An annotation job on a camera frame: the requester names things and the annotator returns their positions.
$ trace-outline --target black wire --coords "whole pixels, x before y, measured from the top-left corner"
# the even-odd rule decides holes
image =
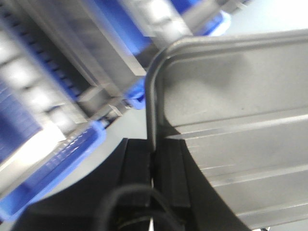
[[[131,184],[125,185],[112,191],[109,196],[106,196],[100,203],[96,212],[96,222],[94,226],[95,231],[108,231],[109,220],[111,215],[116,208],[119,199],[125,195],[133,193],[147,193],[149,196],[153,197],[165,210],[165,213],[148,211],[143,212],[142,216],[149,216],[156,219],[158,222],[168,225],[172,230],[179,231],[181,228],[181,221],[177,218],[175,213],[169,207],[165,198],[156,190],[150,186],[141,184]]]

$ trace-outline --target silver metal surface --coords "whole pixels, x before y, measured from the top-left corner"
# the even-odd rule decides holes
[[[251,229],[308,218],[307,58],[308,30],[185,38],[146,79],[153,147],[184,139]]]

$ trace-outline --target metal plate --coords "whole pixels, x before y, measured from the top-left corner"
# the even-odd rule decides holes
[[[148,138],[185,139],[250,228],[307,218],[308,31],[185,38],[146,79]]]

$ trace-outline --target blue plastic part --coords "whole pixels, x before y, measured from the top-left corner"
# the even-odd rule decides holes
[[[127,102],[138,110],[145,108],[144,81],[145,78],[138,80],[125,94]]]
[[[175,9],[180,13],[184,13],[187,9],[200,2],[200,0],[171,0]]]
[[[109,22],[133,55],[139,54],[151,44],[151,39],[143,36],[117,0],[94,1],[101,9],[104,19]]]
[[[0,79],[0,163],[40,129]]]
[[[0,220],[15,220],[28,204],[51,191],[105,139],[101,122],[93,121],[88,129],[53,156],[14,191],[0,200]]]
[[[65,74],[59,70],[59,66],[51,57],[41,48],[41,46],[31,37],[31,35],[22,26],[22,23],[18,22],[13,15],[7,16],[7,11],[0,7],[0,24],[14,37],[16,41],[23,45],[24,49],[34,60],[42,66],[50,76],[59,85],[60,89],[66,93],[73,101],[78,99],[81,92],[74,86],[68,85],[64,80],[67,79]]]
[[[220,11],[220,16],[218,21],[220,21],[218,24],[213,26],[209,31],[207,31],[208,36],[220,36],[223,35],[227,29],[231,25],[231,15],[224,12]]]

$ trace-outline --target blurry machine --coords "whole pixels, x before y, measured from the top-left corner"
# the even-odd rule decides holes
[[[192,38],[222,34],[245,2],[2,0],[0,219],[17,219],[145,101],[148,141],[123,140],[13,230],[147,230],[152,218],[160,230],[245,231],[306,218],[307,33]]]

